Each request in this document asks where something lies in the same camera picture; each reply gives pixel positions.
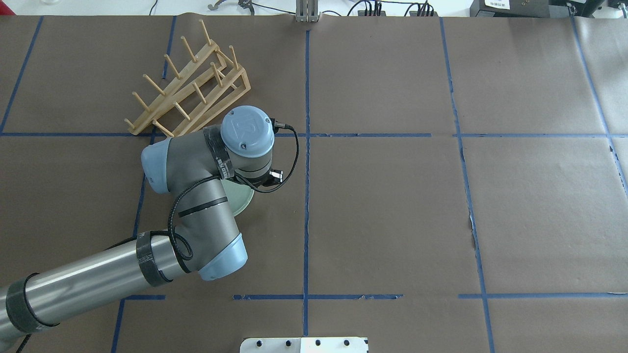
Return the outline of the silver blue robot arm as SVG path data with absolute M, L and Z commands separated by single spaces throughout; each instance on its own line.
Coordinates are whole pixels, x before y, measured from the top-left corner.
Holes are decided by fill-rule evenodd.
M 250 189 L 280 187 L 273 146 L 289 125 L 257 107 L 230 110 L 222 123 L 144 148 L 145 177 L 158 194 L 173 195 L 164 230 L 74 263 L 33 273 L 1 289 L 1 351 L 63 320 L 196 272 L 205 281 L 230 275 L 248 259 L 223 181 Z

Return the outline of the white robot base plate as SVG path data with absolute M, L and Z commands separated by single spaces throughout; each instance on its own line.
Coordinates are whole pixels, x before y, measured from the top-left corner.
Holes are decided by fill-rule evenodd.
M 273 337 L 244 339 L 240 353 L 368 353 L 365 337 Z

